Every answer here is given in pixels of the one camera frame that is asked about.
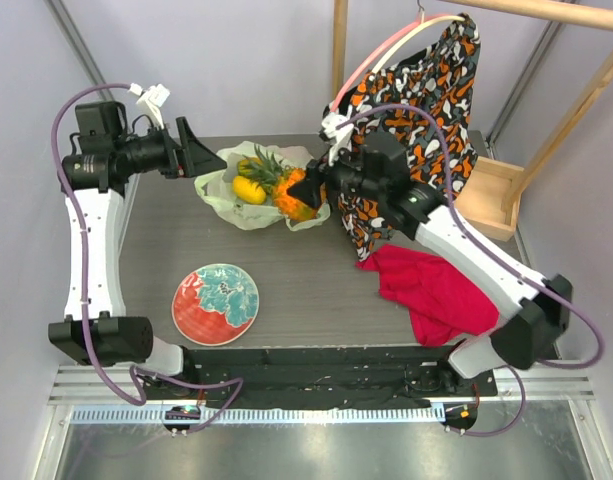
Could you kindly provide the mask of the fake yellow mango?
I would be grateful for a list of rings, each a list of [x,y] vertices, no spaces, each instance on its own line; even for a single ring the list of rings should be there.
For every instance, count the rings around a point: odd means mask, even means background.
[[[267,199],[267,193],[255,181],[244,176],[236,176],[232,182],[233,193],[242,201],[252,205],[262,205]]]

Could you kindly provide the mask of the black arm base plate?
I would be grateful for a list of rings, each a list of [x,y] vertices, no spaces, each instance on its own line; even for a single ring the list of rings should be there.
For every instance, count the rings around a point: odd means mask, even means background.
[[[211,408],[225,402],[233,387],[219,384],[240,378],[235,409],[378,410],[423,408],[434,398],[494,397],[501,389],[492,371],[472,380],[442,373],[448,346],[367,346],[192,350],[198,392],[160,380],[145,385],[151,400],[200,399]]]

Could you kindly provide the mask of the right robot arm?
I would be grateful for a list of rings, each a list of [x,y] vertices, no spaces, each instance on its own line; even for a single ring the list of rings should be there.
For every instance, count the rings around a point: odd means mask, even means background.
[[[528,370],[567,330],[573,287],[562,275],[546,278],[514,261],[459,214],[432,186],[412,180],[406,149],[393,135],[371,134],[356,153],[334,164],[307,164],[290,196],[316,208],[324,190],[373,200],[387,224],[432,250],[478,287],[504,322],[455,347],[437,371],[443,391],[458,395],[474,377],[503,366]]]

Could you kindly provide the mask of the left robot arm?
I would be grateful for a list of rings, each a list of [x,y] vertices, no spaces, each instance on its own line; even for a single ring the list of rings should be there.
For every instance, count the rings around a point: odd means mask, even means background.
[[[132,176],[157,171],[167,179],[221,172],[226,163],[193,134],[185,118],[179,136],[151,126],[138,136],[115,101],[75,108],[78,132],[61,165],[71,228],[70,289],[62,321],[48,327],[50,343],[80,365],[135,363],[165,374],[176,398],[191,397],[199,375],[184,365],[182,347],[154,335],[150,320],[129,316],[119,276],[122,211]]]

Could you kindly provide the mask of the pale green plastic bag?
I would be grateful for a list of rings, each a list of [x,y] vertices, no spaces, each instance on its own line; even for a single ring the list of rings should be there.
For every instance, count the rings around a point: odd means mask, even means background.
[[[217,155],[227,167],[196,178],[194,186],[222,220],[241,230],[262,229],[283,221],[289,230],[300,231],[329,218],[327,202],[313,209],[288,194],[289,187],[305,178],[306,164],[312,159],[305,148],[244,141]]]

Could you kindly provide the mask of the fake pineapple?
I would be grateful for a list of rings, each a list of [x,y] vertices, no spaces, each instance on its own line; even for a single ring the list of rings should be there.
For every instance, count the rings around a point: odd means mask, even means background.
[[[237,164],[240,176],[258,184],[268,194],[272,204],[291,221],[313,220],[318,210],[289,195],[288,190],[305,179],[303,168],[285,164],[275,153],[254,144],[254,156],[243,156]]]

